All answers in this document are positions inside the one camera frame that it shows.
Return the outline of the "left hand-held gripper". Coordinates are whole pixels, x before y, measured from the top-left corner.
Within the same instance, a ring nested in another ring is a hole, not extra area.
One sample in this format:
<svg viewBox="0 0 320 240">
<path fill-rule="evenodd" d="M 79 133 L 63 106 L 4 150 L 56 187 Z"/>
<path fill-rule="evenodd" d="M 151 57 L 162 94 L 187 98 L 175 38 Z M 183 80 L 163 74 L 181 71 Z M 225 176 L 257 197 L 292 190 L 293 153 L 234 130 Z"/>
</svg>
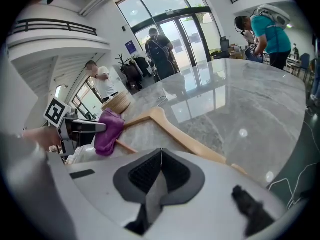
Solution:
<svg viewBox="0 0 320 240">
<path fill-rule="evenodd" d="M 96 134 L 107 130 L 104 123 L 99 123 L 93 120 L 67 120 L 65 114 L 71 111 L 71 107 L 53 97 L 48 104 L 44 118 L 54 127 L 57 128 L 58 134 L 61 138 L 61 147 L 63 156 L 72 156 L 75 153 L 75 142 L 72 140 L 72 122 L 73 132 L 81 134 Z"/>
</svg>

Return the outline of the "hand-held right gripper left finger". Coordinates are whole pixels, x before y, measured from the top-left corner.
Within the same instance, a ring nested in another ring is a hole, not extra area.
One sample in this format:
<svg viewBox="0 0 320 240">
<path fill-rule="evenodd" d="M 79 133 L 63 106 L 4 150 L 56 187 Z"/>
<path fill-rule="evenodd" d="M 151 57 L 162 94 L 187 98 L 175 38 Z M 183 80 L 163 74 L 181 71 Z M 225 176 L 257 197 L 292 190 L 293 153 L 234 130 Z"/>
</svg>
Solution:
<svg viewBox="0 0 320 240">
<path fill-rule="evenodd" d="M 110 224 L 105 227 L 102 240 L 163 240 L 160 224 L 151 225 L 147 219 L 147 207 L 131 200 L 141 191 L 135 188 L 129 173 L 122 170 L 127 166 L 136 169 L 143 162 L 152 163 L 158 149 L 136 154 L 67 165 L 73 183 L 83 197 Z"/>
</svg>

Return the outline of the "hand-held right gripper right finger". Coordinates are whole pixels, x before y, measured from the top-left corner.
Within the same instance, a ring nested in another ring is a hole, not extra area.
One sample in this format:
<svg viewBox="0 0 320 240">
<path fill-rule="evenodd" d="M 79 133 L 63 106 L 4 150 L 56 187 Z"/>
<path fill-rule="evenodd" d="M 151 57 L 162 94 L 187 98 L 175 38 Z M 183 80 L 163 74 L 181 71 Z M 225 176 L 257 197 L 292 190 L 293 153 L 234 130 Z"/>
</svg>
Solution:
<svg viewBox="0 0 320 240">
<path fill-rule="evenodd" d="M 147 231 L 147 240 L 276 240 L 280 236 L 279 220 L 286 208 L 272 192 L 226 164 L 182 151 L 176 151 L 175 155 L 199 166 L 205 183 L 188 203 L 165 206 Z M 232 198 L 237 185 L 262 202 L 265 211 L 275 220 L 251 237 L 245 236 L 248 221 Z"/>
</svg>

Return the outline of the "purple cloth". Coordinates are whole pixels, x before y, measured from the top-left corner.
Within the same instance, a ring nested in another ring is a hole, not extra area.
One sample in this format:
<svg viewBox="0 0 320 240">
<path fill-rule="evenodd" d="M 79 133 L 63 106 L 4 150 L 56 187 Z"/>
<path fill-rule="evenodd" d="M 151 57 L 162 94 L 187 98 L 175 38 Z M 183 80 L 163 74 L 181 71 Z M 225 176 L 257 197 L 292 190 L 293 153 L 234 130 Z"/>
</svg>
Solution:
<svg viewBox="0 0 320 240">
<path fill-rule="evenodd" d="M 95 135 L 94 148 L 97 155 L 108 157 L 113 154 L 115 143 L 124 130 L 125 120 L 121 114 L 106 108 L 100 118 L 99 123 L 106 126 L 106 130 Z"/>
</svg>

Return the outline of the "person's left forearm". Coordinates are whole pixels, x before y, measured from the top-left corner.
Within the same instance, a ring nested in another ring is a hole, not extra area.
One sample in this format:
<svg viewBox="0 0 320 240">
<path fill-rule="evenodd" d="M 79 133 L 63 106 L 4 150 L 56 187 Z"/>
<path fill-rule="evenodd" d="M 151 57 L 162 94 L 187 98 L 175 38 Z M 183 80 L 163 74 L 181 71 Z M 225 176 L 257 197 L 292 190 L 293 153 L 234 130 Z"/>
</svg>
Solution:
<svg viewBox="0 0 320 240">
<path fill-rule="evenodd" d="M 52 125 L 25 130 L 22 133 L 22 137 L 37 142 L 45 151 L 49 151 L 50 147 L 61 144 L 58 130 Z"/>
</svg>

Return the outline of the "round bamboo basket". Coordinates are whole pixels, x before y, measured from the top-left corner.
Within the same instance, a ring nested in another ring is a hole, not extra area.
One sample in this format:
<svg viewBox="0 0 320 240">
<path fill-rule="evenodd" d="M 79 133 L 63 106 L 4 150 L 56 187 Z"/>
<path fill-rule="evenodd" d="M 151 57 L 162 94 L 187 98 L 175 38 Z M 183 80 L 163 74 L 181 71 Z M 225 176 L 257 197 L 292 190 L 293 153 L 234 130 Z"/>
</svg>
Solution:
<svg viewBox="0 0 320 240">
<path fill-rule="evenodd" d="M 131 102 L 127 97 L 127 94 L 122 91 L 104 102 L 101 106 L 101 110 L 105 111 L 106 109 L 110 109 L 116 114 L 122 114 L 130 104 Z"/>
</svg>

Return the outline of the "blue poster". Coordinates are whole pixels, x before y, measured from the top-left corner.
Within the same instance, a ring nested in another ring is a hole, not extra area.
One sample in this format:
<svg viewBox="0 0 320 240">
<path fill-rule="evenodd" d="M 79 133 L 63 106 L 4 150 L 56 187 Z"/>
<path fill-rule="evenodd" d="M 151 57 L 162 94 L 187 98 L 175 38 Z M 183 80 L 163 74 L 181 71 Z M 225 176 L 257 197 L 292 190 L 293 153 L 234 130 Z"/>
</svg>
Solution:
<svg viewBox="0 0 320 240">
<path fill-rule="evenodd" d="M 137 48 L 135 47 L 133 41 L 129 41 L 125 44 L 126 49 L 128 50 L 129 54 L 132 55 L 137 52 Z"/>
</svg>

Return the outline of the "glass entrance doors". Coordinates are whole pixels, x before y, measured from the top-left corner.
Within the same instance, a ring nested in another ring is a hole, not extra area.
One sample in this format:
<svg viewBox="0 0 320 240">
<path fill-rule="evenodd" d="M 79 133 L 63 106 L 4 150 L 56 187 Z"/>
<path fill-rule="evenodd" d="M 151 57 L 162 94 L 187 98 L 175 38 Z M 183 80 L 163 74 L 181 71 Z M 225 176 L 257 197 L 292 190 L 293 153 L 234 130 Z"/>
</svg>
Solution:
<svg viewBox="0 0 320 240">
<path fill-rule="evenodd" d="M 116 5 L 143 50 L 152 28 L 171 41 L 180 70 L 211 61 L 221 49 L 221 33 L 205 0 L 120 0 Z"/>
</svg>

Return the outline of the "black office chair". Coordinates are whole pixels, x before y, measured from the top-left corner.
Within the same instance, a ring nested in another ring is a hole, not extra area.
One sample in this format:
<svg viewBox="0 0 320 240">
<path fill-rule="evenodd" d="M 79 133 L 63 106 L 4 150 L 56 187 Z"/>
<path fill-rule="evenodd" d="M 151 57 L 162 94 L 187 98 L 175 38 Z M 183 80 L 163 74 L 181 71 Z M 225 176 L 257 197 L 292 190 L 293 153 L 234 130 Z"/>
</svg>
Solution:
<svg viewBox="0 0 320 240">
<path fill-rule="evenodd" d="M 230 45 L 230 41 L 225 36 L 221 37 L 221 39 L 220 39 L 220 56 L 222 59 L 229 59 L 230 58 L 229 45 Z"/>
</svg>

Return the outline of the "white hard-shell backpack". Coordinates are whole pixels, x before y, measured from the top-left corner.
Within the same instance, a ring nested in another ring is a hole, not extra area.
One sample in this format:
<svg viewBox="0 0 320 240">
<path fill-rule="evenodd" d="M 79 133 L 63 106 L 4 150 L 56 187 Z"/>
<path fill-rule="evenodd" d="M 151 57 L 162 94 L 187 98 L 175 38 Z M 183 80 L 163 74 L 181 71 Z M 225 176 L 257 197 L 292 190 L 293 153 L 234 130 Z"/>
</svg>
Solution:
<svg viewBox="0 0 320 240">
<path fill-rule="evenodd" d="M 286 29 L 287 25 L 291 22 L 291 17 L 282 9 L 270 5 L 270 4 L 263 4 L 257 8 L 257 13 L 261 16 L 265 16 L 275 22 L 277 27 L 281 29 Z"/>
</svg>

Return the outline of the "coat rack with dark jackets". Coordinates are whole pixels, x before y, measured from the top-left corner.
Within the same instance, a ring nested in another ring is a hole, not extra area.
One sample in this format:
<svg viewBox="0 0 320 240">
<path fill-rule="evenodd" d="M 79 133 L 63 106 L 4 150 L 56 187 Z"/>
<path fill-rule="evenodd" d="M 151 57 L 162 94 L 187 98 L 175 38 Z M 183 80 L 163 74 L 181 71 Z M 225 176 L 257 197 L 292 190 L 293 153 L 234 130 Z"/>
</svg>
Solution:
<svg viewBox="0 0 320 240">
<path fill-rule="evenodd" d="M 134 56 L 133 58 L 127 59 L 122 67 L 122 72 L 126 76 L 127 81 L 140 91 L 144 88 L 143 79 L 150 77 L 151 74 L 148 71 L 150 65 L 146 59 L 142 56 Z"/>
</svg>

